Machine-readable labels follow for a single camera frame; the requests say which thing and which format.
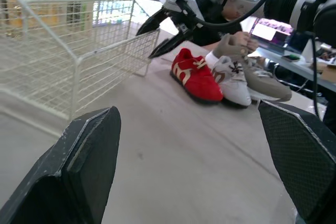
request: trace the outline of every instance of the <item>shoelace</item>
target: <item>shoelace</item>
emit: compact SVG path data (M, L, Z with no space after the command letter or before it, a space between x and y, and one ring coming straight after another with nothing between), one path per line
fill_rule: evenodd
M256 60L252 60L249 57L244 57L247 66L256 74L258 77L270 77L272 78L273 75L270 72L267 72L262 68L262 66L257 64Z
M200 61L193 62L193 64L197 66L197 69L200 69L206 65L206 61L202 59Z

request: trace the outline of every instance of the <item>shoe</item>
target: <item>shoe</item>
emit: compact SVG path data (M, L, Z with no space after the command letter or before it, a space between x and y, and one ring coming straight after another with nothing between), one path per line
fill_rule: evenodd
M291 99L292 92L289 87L281 84L273 78L272 74L247 57L248 49L239 46L235 37L225 35L212 52L219 58L222 55L229 56L232 61L237 61L243 66L247 86L252 100L272 100L286 102Z
M251 96L242 64L232 62L228 56L222 56L215 64L212 74L222 90L224 100L243 108L250 106Z
M171 76L199 103L216 104L223 94L202 56L194 58L183 48L172 64Z

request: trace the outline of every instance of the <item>white wire basket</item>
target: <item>white wire basket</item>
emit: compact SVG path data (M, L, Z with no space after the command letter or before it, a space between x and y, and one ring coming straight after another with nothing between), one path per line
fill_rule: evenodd
M1 91L67 120L147 70L159 35L133 36L134 0L0 1Z

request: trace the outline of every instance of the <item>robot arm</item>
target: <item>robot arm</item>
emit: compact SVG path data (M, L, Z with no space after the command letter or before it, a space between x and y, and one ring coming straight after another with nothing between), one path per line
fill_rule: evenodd
M161 49L151 58L167 53L174 49L184 40L192 37L195 27L202 25L220 28L229 26L226 24L210 24L204 22L210 9L220 12L223 8L223 0L160 0L163 8L152 16L138 31L138 35L157 29L160 22L170 17L179 30L178 36L164 42ZM251 12L262 0L237 0L236 5L242 12L245 19L248 12ZM312 31L320 40L327 44L336 46L336 38L333 31L336 30L336 0L266 0L255 10L253 16L275 19L290 24L298 31Z

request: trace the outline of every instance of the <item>white sneaker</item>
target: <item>white sneaker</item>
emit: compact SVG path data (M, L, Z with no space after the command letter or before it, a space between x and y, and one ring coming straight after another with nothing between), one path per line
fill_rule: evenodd
M251 96L240 63L232 62L228 56L222 56L215 64L212 74L223 92L224 99L245 108L251 104Z

